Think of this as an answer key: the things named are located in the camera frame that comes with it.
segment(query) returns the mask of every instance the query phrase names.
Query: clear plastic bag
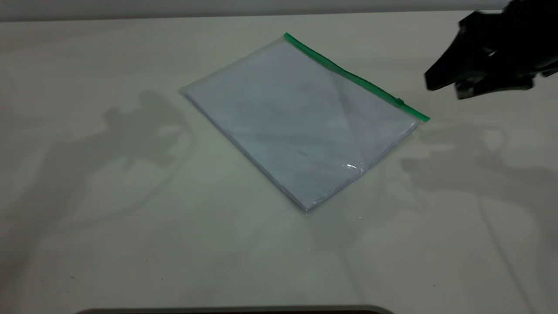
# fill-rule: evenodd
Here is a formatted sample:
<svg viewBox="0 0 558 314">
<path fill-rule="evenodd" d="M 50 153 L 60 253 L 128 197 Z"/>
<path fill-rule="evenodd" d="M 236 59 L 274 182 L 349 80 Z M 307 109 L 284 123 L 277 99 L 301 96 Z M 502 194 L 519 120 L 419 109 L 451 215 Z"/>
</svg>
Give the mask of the clear plastic bag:
<svg viewBox="0 0 558 314">
<path fill-rule="evenodd" d="M 305 214 L 429 119 L 289 34 L 181 93 Z"/>
</svg>

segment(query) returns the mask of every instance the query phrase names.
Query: green zipper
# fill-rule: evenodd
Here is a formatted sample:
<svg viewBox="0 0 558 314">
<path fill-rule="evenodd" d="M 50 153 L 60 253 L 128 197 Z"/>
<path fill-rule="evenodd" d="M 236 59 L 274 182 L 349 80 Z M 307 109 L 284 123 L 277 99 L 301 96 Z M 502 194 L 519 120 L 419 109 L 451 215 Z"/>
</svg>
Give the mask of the green zipper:
<svg viewBox="0 0 558 314">
<path fill-rule="evenodd" d="M 354 75 L 351 72 L 348 72 L 348 71 L 342 69 L 340 66 L 336 65 L 335 63 L 333 63 L 328 58 L 322 56 L 321 54 L 312 50 L 312 48 L 310 48 L 310 47 L 306 46 L 305 44 L 299 42 L 296 38 L 292 37 L 291 34 L 285 33 L 283 36 L 294 47 L 297 47 L 304 54 L 306 54 L 307 56 L 309 56 L 310 58 L 312 58 L 314 61 L 318 62 L 319 64 L 323 65 L 328 70 L 333 71 L 333 72 L 341 75 L 342 77 L 353 81 L 354 83 L 360 85 L 361 87 L 363 87 L 367 91 L 373 93 L 374 95 L 376 95 L 379 98 L 387 101 L 388 103 L 396 106 L 397 108 L 405 111 L 409 115 L 415 117 L 416 119 L 418 119 L 422 122 L 428 122 L 428 120 L 430 120 L 430 117 L 428 117 L 427 115 L 409 107 L 409 105 L 405 104 L 405 102 L 403 100 L 401 100 L 400 98 L 395 98 L 394 96 L 390 95 L 388 92 L 384 91 L 380 87 L 377 87 L 376 85 L 370 83 L 369 81 L 367 81 L 367 80 L 365 80 L 365 79 L 363 79 L 363 78 L 361 78 L 357 75 Z"/>
</svg>

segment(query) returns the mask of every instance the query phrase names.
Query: white table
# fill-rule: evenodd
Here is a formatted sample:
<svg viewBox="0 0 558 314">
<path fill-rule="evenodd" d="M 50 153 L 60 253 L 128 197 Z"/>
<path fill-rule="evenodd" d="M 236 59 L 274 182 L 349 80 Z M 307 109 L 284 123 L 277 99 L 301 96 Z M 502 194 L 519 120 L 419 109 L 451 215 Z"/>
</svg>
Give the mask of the white table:
<svg viewBox="0 0 558 314">
<path fill-rule="evenodd" d="M 558 77 L 428 92 L 467 14 L 0 24 L 0 312 L 554 313 Z M 177 92 L 286 31 L 432 117 L 309 218 Z"/>
</svg>

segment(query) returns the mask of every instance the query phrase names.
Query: white wall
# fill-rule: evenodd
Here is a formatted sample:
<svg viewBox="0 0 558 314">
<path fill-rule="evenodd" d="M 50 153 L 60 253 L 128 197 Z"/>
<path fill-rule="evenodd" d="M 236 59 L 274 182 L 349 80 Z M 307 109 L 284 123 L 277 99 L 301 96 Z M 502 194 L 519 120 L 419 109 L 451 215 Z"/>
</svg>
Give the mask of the white wall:
<svg viewBox="0 0 558 314">
<path fill-rule="evenodd" d="M 0 21 L 499 9 L 507 0 L 0 0 Z"/>
</svg>

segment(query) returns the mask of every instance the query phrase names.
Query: white paper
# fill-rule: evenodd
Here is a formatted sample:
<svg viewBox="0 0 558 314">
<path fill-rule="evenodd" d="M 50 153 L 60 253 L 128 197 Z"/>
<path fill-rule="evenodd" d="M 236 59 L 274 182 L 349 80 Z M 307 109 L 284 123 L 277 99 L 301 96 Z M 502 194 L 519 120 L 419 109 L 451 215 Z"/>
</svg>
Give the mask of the white paper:
<svg viewBox="0 0 558 314">
<path fill-rule="evenodd" d="M 285 41 L 181 92 L 305 212 L 416 127 L 406 113 Z"/>
</svg>

